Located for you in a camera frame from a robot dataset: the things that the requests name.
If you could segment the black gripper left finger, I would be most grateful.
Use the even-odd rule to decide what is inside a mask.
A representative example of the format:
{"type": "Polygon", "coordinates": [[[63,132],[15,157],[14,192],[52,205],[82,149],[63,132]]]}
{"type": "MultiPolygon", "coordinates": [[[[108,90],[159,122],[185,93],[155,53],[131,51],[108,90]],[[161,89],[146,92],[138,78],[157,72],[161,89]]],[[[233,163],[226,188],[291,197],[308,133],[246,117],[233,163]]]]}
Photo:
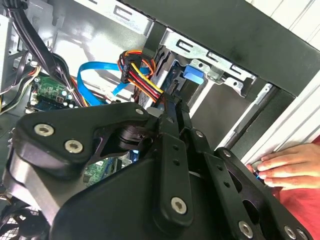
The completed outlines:
{"type": "Polygon", "coordinates": [[[164,95],[159,116],[133,102],[23,116],[13,131],[7,168],[26,189],[21,200],[33,199],[52,226],[63,205],[89,188],[82,182],[89,164],[137,150],[138,161],[176,157],[188,167],[177,120],[179,102],[164,95]]]}

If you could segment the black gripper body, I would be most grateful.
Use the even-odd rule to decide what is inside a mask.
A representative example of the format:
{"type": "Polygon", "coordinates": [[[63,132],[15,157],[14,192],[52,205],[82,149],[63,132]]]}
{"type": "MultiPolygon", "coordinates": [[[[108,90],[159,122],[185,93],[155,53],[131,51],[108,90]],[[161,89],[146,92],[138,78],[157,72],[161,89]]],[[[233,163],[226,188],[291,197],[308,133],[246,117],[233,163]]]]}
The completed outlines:
{"type": "Polygon", "coordinates": [[[51,240],[234,240],[221,204],[185,159],[140,160],[74,195],[51,240]]]}

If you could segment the bare person's hand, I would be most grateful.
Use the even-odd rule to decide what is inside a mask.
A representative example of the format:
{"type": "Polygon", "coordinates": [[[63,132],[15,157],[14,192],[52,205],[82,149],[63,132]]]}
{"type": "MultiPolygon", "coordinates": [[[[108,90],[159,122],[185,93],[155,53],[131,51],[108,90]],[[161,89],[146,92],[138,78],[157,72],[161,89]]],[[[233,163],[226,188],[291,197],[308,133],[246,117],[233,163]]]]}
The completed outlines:
{"type": "Polygon", "coordinates": [[[320,189],[320,146],[301,144],[261,158],[258,178],[274,192],[320,189]]]}

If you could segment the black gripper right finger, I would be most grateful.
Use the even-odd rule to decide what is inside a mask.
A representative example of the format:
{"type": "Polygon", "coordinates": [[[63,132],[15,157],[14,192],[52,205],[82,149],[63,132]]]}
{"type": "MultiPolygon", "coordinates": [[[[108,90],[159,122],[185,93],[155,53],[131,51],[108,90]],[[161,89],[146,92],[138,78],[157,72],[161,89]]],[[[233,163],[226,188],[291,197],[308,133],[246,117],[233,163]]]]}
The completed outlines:
{"type": "Polygon", "coordinates": [[[189,107],[177,104],[180,136],[188,165],[205,182],[203,201],[217,213],[224,240],[311,240],[307,229],[241,161],[224,147],[212,151],[205,135],[192,127],[189,107]]]}

